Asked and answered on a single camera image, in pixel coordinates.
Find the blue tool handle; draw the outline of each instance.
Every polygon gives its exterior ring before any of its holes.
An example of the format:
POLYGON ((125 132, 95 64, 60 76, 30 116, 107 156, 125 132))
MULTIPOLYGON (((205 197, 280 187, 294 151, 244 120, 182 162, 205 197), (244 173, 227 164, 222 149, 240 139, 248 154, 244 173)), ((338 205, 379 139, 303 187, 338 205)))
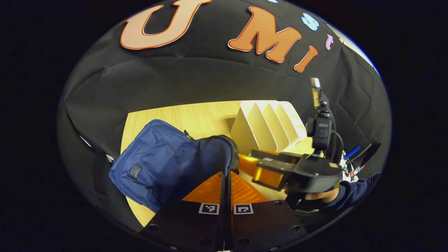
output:
POLYGON ((359 151, 359 146, 356 146, 355 149, 353 149, 352 151, 350 151, 349 153, 347 153, 344 156, 344 160, 351 158, 351 156, 355 155, 355 153, 357 153, 358 151, 359 151))

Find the blue letter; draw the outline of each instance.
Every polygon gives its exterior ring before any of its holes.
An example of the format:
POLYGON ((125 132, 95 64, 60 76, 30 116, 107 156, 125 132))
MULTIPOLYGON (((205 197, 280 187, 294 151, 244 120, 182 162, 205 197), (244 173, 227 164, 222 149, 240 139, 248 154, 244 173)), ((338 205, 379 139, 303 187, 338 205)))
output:
POLYGON ((303 13, 302 22, 311 30, 317 30, 319 23, 310 15, 303 13))

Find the navy blue backpack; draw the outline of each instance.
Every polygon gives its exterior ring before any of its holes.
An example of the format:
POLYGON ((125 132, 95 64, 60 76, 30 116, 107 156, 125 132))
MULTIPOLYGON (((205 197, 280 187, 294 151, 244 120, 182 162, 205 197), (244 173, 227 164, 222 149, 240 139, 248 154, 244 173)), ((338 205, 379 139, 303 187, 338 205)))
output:
POLYGON ((156 213, 216 173, 236 169, 238 149, 229 137, 194 140, 187 135, 152 120, 115 161, 109 178, 122 194, 156 213))

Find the bag label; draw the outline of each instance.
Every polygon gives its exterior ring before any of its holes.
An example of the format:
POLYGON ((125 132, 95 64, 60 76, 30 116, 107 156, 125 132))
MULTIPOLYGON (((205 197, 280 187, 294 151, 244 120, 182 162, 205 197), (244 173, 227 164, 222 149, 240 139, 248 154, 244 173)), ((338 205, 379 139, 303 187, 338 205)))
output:
POLYGON ((133 177, 133 178, 137 178, 138 174, 140 173, 141 170, 142 170, 142 168, 140 166, 138 166, 137 164, 134 164, 131 171, 129 172, 129 175, 131 175, 131 177, 133 177))

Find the orange letter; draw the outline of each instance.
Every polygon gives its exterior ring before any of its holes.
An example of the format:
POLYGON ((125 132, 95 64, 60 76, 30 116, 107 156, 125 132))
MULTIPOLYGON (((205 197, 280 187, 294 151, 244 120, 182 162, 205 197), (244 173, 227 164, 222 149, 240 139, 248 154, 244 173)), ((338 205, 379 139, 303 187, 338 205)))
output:
POLYGON ((305 57, 303 57, 302 61, 299 64, 294 66, 294 70, 299 73, 303 73, 303 71, 305 71, 305 67, 317 54, 317 49, 314 48, 314 46, 310 46, 308 53, 305 55, 305 57))
POLYGON ((293 28, 286 28, 276 33, 276 19, 274 15, 264 9, 251 6, 252 16, 238 38, 230 40, 227 45, 236 50, 248 52, 254 48, 252 41, 257 37, 257 53, 261 54, 270 47, 274 48, 266 53, 266 57, 275 62, 283 62, 285 55, 302 35, 293 28))
POLYGON ((188 29, 196 10, 201 4, 210 3, 212 0, 179 0, 173 3, 178 6, 168 28, 157 34, 145 34, 143 29, 149 17, 163 5, 158 5, 144 10, 126 22, 121 33, 121 45, 128 49, 146 49, 169 44, 180 38, 188 29))

